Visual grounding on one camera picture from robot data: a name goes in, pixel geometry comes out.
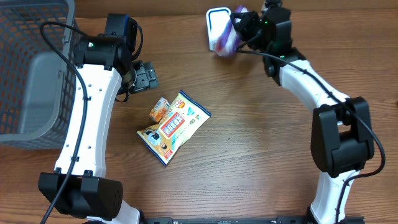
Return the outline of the red purple snack packet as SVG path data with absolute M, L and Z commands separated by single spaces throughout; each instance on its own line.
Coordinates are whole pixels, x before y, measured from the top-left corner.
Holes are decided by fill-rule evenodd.
M 233 26 L 231 16 L 229 16 L 223 33 L 217 39 L 214 52 L 220 57 L 230 57 L 235 54 L 241 42 L 242 40 Z

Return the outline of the small orange candy pack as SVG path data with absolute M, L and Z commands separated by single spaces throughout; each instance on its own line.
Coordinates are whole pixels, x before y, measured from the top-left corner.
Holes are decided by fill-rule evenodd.
M 170 104 L 169 102 L 161 97 L 159 101 L 155 104 L 155 106 L 151 109 L 149 116 L 150 118 L 158 123 L 166 114 Z

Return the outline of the white orange snack bag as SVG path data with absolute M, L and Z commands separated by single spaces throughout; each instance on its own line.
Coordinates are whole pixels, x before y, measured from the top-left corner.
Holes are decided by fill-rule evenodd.
M 211 117 L 211 113 L 179 91 L 159 123 L 137 132 L 146 147 L 167 166 L 193 134 Z

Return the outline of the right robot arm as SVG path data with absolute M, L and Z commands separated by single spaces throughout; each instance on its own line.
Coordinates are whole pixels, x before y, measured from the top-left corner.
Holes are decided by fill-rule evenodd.
M 354 179 L 374 156 L 369 105 L 350 98 L 319 76 L 293 47 L 291 11 L 281 1 L 266 1 L 261 13 L 239 9 L 230 15 L 243 43 L 237 52 L 262 56 L 264 70 L 276 84 L 292 92 L 312 114 L 310 150 L 320 170 L 315 199 L 306 223 L 364 223 L 347 217 L 345 205 Z

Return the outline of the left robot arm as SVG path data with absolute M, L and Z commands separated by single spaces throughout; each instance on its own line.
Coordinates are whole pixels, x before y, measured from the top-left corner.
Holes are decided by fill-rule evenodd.
M 65 144 L 54 171 L 38 188 L 49 210 L 89 223 L 143 223 L 144 214 L 123 199 L 123 185 L 106 178 L 106 141 L 119 95 L 156 88 L 153 64 L 139 60 L 141 26 L 126 14 L 109 14 L 105 31 L 82 34 L 67 67 L 76 75 L 75 99 Z

